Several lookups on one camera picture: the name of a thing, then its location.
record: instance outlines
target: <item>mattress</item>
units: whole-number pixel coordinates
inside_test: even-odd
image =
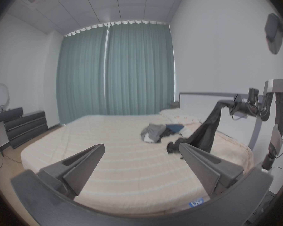
[[[113,214],[167,212],[200,197],[206,191],[180,154],[168,154],[166,146],[180,135],[161,143],[146,143],[140,132],[149,123],[168,124],[168,115],[85,116],[32,143],[21,153],[23,167],[41,168],[104,143],[105,154],[82,192],[74,201]],[[191,133],[200,123],[185,125]],[[215,134],[211,153],[243,166],[253,167],[252,151],[221,133]]]

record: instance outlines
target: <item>wall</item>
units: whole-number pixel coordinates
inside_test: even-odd
[[[24,113],[30,113],[48,108],[50,103],[56,104],[51,97],[50,102],[44,103],[47,101],[44,95],[51,94],[48,92],[49,88],[45,88],[44,78],[52,80],[53,75],[48,75],[54,70],[50,68],[50,63],[56,63],[53,67],[57,67],[59,50],[54,39],[56,37],[59,36],[56,34],[47,36],[11,15],[6,14],[2,18],[0,21],[0,83],[7,85],[9,90],[8,108],[23,107]],[[48,83],[55,84],[55,79]],[[47,111],[45,114],[49,118],[52,116],[52,111],[49,110],[51,115],[49,117]],[[0,145],[7,142],[3,123],[0,123]]]
[[[183,0],[170,23],[175,99],[179,92],[248,93],[249,87],[262,93],[266,80],[283,78],[283,45],[279,54],[273,55],[265,40],[264,26],[272,12],[276,11],[268,0]],[[195,115],[208,115],[217,100],[197,106],[195,103],[200,102],[194,97],[194,104],[185,100],[182,107]],[[274,125],[274,104],[271,110],[253,150],[255,163],[267,153]],[[233,124],[227,113],[228,110],[222,113],[219,126],[222,132],[244,138],[248,126],[254,128],[254,118]],[[274,166],[283,167],[283,156]],[[272,174],[275,178],[270,190],[277,193],[283,184],[283,170],[275,168]]]

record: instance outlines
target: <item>curtain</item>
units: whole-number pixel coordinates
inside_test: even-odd
[[[120,24],[109,29],[105,69],[109,115],[156,114],[174,97],[168,25]]]
[[[57,69],[57,105],[60,123],[84,115],[106,114],[104,53],[107,27],[64,38]]]

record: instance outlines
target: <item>gray garment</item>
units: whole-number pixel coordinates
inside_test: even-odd
[[[148,127],[142,130],[141,139],[144,140],[144,137],[149,133],[149,138],[154,142],[157,142],[160,138],[160,135],[166,130],[166,125],[154,125],[149,124]]]

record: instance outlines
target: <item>mirror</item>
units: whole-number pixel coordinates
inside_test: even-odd
[[[5,84],[0,84],[0,110],[3,111],[9,103],[8,88]]]

